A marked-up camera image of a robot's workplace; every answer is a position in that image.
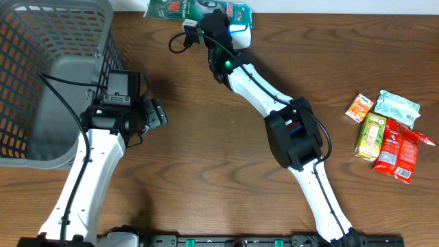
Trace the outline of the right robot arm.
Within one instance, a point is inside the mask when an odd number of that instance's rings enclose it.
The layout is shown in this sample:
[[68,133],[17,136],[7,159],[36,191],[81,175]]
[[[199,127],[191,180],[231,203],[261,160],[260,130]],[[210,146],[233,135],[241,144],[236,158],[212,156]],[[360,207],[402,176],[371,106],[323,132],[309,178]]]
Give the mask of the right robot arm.
[[272,155],[298,181],[321,238],[330,246],[361,246],[326,176],[324,162],[329,155],[321,148],[332,142],[309,102],[281,93],[235,50],[228,16],[220,10],[205,14],[201,21],[187,19],[182,26],[184,46],[206,45],[214,78],[263,116]]

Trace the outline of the green white snack bag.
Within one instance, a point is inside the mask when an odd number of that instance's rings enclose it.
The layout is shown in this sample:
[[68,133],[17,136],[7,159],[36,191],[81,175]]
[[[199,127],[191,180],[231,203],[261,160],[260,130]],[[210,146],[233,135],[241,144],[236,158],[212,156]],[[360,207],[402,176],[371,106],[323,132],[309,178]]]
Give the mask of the green white snack bag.
[[252,27],[252,10],[244,3],[206,0],[150,0],[146,17],[158,19],[191,19],[200,22],[206,14],[219,10],[231,25]]

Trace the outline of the green juice carton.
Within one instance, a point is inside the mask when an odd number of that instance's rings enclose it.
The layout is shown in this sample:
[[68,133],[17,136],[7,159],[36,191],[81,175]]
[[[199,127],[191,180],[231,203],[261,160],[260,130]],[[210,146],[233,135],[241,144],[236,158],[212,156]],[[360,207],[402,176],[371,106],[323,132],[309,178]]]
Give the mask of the green juice carton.
[[367,113],[357,138],[354,156],[367,161],[375,161],[379,156],[383,142],[383,133],[387,118]]

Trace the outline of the light green tissue pack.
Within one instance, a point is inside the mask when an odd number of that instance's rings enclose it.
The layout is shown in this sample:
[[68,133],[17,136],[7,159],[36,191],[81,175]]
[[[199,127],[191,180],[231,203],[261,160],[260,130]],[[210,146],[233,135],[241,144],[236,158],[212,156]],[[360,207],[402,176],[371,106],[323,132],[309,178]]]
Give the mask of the light green tissue pack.
[[375,113],[397,120],[410,129],[414,128],[414,122],[420,117],[419,111],[418,103],[386,90],[380,90],[374,109]]

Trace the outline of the orange juice carton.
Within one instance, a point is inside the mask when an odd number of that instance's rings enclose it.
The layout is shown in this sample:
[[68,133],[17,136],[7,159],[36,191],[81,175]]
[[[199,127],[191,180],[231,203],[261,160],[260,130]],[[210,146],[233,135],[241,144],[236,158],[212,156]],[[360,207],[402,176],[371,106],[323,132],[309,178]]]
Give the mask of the orange juice carton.
[[372,100],[359,93],[346,110],[345,115],[355,122],[361,123],[372,108],[373,104],[374,102]]

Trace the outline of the red snack bag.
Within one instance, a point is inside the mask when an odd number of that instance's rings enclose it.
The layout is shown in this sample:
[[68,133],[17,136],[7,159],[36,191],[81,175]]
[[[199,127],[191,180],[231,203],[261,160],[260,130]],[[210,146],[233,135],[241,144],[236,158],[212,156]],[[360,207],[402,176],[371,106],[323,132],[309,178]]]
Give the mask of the red snack bag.
[[418,137],[406,126],[388,119],[373,171],[410,184],[418,156]]

